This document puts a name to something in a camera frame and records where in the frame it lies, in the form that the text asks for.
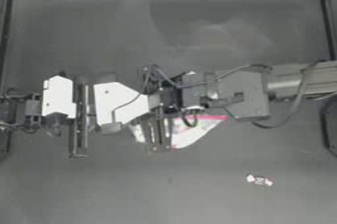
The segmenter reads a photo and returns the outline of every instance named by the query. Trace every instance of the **black table surface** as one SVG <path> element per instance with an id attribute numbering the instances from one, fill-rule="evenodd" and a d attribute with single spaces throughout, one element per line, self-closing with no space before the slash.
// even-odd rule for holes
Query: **black table surface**
<path id="1" fill-rule="evenodd" d="M 88 79 L 157 63 L 221 70 L 251 62 L 328 59 L 318 0 L 13 0 L 7 87 L 40 91 L 60 70 Z M 127 130 L 91 135 L 89 157 L 67 138 L 15 133 L 0 164 L 0 223 L 328 223 L 337 160 L 322 147 L 318 108 L 286 126 L 231 119 L 185 149 L 149 155 Z M 277 118 L 288 105 L 273 106 Z M 272 187 L 247 183 L 261 175 Z"/>

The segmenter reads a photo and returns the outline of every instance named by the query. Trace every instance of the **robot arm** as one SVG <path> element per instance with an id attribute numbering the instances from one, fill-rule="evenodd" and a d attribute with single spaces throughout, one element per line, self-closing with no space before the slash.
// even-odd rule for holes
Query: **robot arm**
<path id="1" fill-rule="evenodd" d="M 43 94 L 25 98 L 21 129 L 43 128 L 49 135 L 60 136 L 60 128 L 67 125 L 69 156 L 84 157 L 92 129 L 112 134 L 123 130 L 124 124 L 139 123 L 148 150 L 164 152 L 171 149 L 172 119 L 177 116 L 195 127 L 200 113 L 220 109 L 237 121 L 273 128 L 274 125 L 260 124 L 270 118 L 270 102 L 293 100 L 290 116 L 301 98 L 328 99 L 337 94 L 336 61 L 273 67 L 244 65 L 228 71 L 183 73 L 173 78 L 153 65 L 144 69 L 143 78 L 143 90 L 137 92 L 109 75 L 93 85 L 92 105 L 88 85 L 55 76 L 45 81 Z M 191 114 L 195 121 L 185 119 Z M 15 125 L 12 118 L 3 118 L 3 130 L 19 128 Z"/>

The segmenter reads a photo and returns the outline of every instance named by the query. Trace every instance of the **black wire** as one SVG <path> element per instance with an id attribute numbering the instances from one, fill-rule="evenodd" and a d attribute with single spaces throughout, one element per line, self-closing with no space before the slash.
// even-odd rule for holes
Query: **black wire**
<path id="1" fill-rule="evenodd" d="M 321 97 L 318 97 L 318 98 L 308 98 L 308 99 L 316 102 L 316 101 L 328 100 L 328 99 L 330 99 L 332 97 L 334 97 L 336 95 L 337 95 L 337 92 L 333 92 L 333 93 L 330 93 L 330 94 L 328 94 L 328 95 L 324 95 L 324 96 L 321 96 Z"/>
<path id="2" fill-rule="evenodd" d="M 20 131 L 29 133 L 29 134 L 36 133 L 39 130 L 37 127 L 29 128 L 25 124 L 11 124 L 3 120 L 0 120 L 0 127 L 7 127 L 8 129 L 15 130 L 15 131 L 20 130 Z"/>
<path id="3" fill-rule="evenodd" d="M 197 121 L 197 116 L 196 116 L 196 112 L 193 113 L 193 123 L 189 122 L 189 120 L 187 119 L 185 116 L 187 116 L 187 112 L 183 112 L 181 115 L 180 115 L 180 117 L 181 117 L 181 119 L 183 119 L 184 124 L 185 124 L 188 127 L 196 127 L 196 126 L 197 126 L 197 123 L 199 123 L 199 121 Z"/>
<path id="4" fill-rule="evenodd" d="M 298 85 L 298 90 L 297 90 L 297 95 L 293 100 L 286 118 L 274 125 L 265 125 L 265 124 L 260 124 L 258 122 L 253 121 L 252 124 L 256 127 L 262 128 L 262 129 L 273 129 L 280 126 L 284 126 L 288 123 L 288 121 L 290 120 L 292 116 L 294 115 L 294 113 L 297 112 L 297 109 L 300 107 L 302 96 L 304 96 L 305 90 L 306 90 L 308 81 L 309 81 L 309 78 L 310 78 L 310 75 L 312 75 L 312 72 L 313 72 L 313 69 L 314 69 L 314 66 L 317 63 L 318 63 L 318 61 L 314 63 L 310 63 L 308 65 L 308 67 L 304 69 L 302 77 L 301 77 L 301 81 L 300 81 L 300 85 Z"/>
<path id="5" fill-rule="evenodd" d="M 139 100 L 139 98 L 141 97 L 141 95 L 143 95 L 144 92 L 145 92 L 147 85 L 148 85 L 149 79 L 151 79 L 151 75 L 152 75 L 152 68 L 148 69 L 148 74 L 147 74 L 147 77 L 145 77 L 145 81 L 144 81 L 144 85 L 143 85 L 143 88 L 141 88 L 140 93 L 137 94 L 137 96 L 136 96 L 129 102 L 127 102 L 125 104 L 123 104 L 121 106 L 119 106 L 119 107 L 112 111 L 112 114 L 113 114 L 113 112 L 115 112 L 116 110 L 119 110 L 119 109 L 127 107 L 128 105 L 131 105 L 132 103 L 135 103 L 135 102 Z"/>
<path id="6" fill-rule="evenodd" d="M 187 84 L 187 85 L 177 85 L 177 83 L 171 79 L 171 77 L 168 77 L 168 75 L 164 72 L 163 68 L 159 65 L 153 65 L 153 68 L 161 74 L 161 76 L 164 77 L 164 79 L 179 89 L 184 89 L 184 88 L 191 88 L 191 87 L 195 87 L 195 86 L 205 85 L 208 82 L 217 81 L 219 79 L 229 76 L 235 72 L 237 72 L 240 70 L 244 70 L 244 69 L 248 69 L 248 68 L 252 68 L 252 67 L 264 67 L 264 68 L 272 69 L 272 67 L 268 66 L 268 65 L 265 65 L 265 64 L 248 64 L 248 65 L 243 65 L 243 66 L 240 66 L 237 68 L 233 68 L 232 70 L 228 70 L 228 71 L 223 72 L 220 75 L 215 76 L 212 79 L 208 79 L 207 81 L 199 81 L 199 82 L 195 82 L 195 83 Z"/>

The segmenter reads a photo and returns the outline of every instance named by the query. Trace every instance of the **small white object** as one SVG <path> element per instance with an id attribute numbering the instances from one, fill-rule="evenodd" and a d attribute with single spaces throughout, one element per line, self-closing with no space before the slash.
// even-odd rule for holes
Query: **small white object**
<path id="1" fill-rule="evenodd" d="M 76 103 L 73 99 L 73 83 L 69 79 L 55 76 L 44 82 L 43 116 L 55 112 L 68 118 L 76 117 Z"/>
<path id="2" fill-rule="evenodd" d="M 265 185 L 270 187 L 273 185 L 273 182 L 262 176 L 253 176 L 251 174 L 248 175 L 247 180 L 248 180 L 248 183 L 254 183 L 256 185 L 260 185 L 260 186 Z"/>
<path id="3" fill-rule="evenodd" d="M 129 103 L 140 94 L 119 82 L 93 85 L 97 124 L 112 123 L 113 110 Z M 141 95 L 128 106 L 115 111 L 115 119 L 123 124 L 151 111 L 149 99 Z"/>

